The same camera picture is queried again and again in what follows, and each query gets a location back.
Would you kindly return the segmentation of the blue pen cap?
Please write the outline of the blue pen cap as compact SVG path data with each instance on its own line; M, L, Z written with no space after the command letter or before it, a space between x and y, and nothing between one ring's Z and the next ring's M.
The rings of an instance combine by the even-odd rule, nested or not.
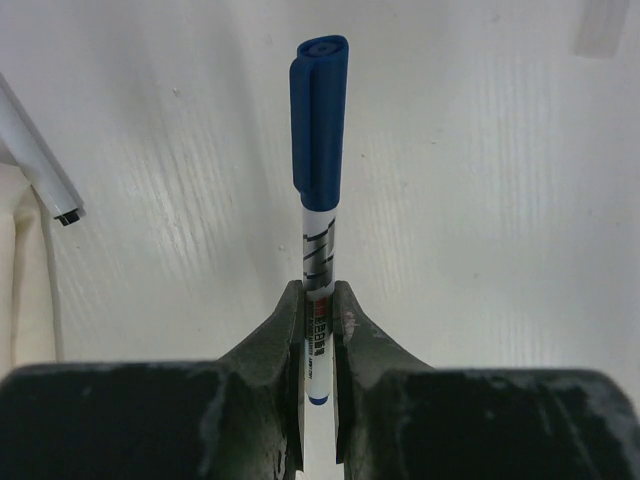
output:
M341 35L307 40L289 68L293 184L315 212L339 204L349 44Z

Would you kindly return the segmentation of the white marker black end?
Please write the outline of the white marker black end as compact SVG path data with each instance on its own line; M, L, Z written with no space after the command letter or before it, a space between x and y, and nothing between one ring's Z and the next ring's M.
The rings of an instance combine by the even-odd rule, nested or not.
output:
M50 216L63 226L78 222L83 210L79 198L63 178L54 155L4 76L1 76L1 139Z

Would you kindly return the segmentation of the white marker blue end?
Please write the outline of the white marker blue end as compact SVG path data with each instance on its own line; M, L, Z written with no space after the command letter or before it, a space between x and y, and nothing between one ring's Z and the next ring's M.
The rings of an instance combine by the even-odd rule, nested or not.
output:
M306 395L312 405L320 406L328 401L333 382L336 215L334 210L307 208L302 213Z

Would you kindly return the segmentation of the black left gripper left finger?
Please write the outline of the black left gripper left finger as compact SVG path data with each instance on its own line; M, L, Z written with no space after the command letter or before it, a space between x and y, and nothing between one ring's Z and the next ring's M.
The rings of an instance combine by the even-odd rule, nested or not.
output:
M36 364L1 383L5 479L292 479L304 464L304 299L216 360Z

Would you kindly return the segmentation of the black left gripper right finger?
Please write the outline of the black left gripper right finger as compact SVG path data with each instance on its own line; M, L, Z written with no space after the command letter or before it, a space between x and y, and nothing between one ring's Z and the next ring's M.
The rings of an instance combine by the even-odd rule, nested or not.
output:
M348 479L635 479L631 401L586 369L435 369L335 286L336 460Z

